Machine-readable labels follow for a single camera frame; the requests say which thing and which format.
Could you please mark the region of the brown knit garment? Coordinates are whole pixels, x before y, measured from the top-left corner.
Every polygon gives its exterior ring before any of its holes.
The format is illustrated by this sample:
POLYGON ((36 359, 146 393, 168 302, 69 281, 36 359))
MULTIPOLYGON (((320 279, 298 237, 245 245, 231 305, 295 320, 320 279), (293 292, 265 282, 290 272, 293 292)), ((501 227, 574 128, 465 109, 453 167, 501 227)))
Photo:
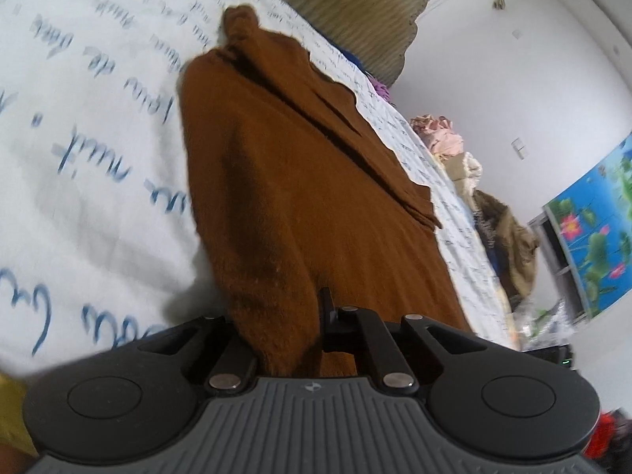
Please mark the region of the brown knit garment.
POLYGON ((269 373, 350 376, 320 350, 318 293, 395 322, 467 329, 438 248, 439 220, 360 115, 355 95, 249 6, 185 70, 180 100, 197 232, 242 336, 269 373))

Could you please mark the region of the brown fuzzy clothing pile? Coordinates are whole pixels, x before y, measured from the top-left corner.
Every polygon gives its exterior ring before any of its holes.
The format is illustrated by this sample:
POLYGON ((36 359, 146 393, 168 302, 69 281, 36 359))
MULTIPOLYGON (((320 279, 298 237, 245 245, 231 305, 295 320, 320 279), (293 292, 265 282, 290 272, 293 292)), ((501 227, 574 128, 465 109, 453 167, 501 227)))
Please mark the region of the brown fuzzy clothing pile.
POLYGON ((482 190, 475 190, 474 224, 514 309, 534 290, 537 276, 537 236, 521 225, 507 204, 482 190))

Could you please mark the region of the pink clothes pile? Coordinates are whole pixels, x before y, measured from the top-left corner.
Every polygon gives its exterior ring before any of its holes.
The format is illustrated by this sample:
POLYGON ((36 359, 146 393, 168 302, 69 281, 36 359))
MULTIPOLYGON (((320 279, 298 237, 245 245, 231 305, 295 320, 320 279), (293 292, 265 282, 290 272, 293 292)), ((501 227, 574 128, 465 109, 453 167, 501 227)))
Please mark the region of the pink clothes pile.
POLYGON ((447 158, 464 152, 463 137, 445 116, 417 116, 410 120, 410 126, 434 156, 447 158))

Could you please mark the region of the yellow cloth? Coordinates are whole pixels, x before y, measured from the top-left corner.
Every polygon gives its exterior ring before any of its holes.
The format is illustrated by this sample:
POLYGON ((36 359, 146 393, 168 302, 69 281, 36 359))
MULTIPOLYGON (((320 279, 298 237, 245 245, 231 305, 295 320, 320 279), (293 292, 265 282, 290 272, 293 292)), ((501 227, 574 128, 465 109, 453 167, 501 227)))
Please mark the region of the yellow cloth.
POLYGON ((0 438, 3 445, 36 457, 31 436, 24 424, 23 406, 27 388, 24 383, 0 374, 0 438))

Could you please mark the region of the white script-print bed sheet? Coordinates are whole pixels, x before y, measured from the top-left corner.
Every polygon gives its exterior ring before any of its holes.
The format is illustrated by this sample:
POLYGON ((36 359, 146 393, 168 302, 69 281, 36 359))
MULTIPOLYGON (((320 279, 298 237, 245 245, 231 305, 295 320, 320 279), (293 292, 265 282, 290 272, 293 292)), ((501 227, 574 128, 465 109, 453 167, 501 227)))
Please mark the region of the white script-print bed sheet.
POLYGON ((514 347, 474 221, 405 118, 282 0, 1 0, 1 371, 16 380, 188 320, 218 291, 188 197, 177 82, 229 6, 296 38, 412 181, 459 303, 514 347))

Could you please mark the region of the cream jacket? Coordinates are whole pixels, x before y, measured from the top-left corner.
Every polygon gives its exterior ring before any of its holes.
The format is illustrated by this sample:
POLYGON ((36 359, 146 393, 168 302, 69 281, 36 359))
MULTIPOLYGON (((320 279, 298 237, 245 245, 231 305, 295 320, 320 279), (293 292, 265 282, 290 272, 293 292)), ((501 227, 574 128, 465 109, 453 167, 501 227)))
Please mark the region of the cream jacket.
POLYGON ((444 161, 444 170, 456 193, 471 207, 474 204, 474 191, 482 178, 482 165, 471 153, 463 152, 447 158, 444 161))

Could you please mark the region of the purple cloth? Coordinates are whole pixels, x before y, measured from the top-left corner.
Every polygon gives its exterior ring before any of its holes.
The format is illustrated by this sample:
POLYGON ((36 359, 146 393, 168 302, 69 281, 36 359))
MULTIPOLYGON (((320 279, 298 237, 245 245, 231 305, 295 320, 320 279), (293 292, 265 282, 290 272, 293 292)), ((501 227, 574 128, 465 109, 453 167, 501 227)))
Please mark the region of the purple cloth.
POLYGON ((390 96, 390 92, 388 87, 382 83, 380 80, 378 80, 377 78, 370 76, 369 77, 370 83, 372 84, 375 92, 383 99, 385 100, 387 103, 391 102, 391 96, 390 96))

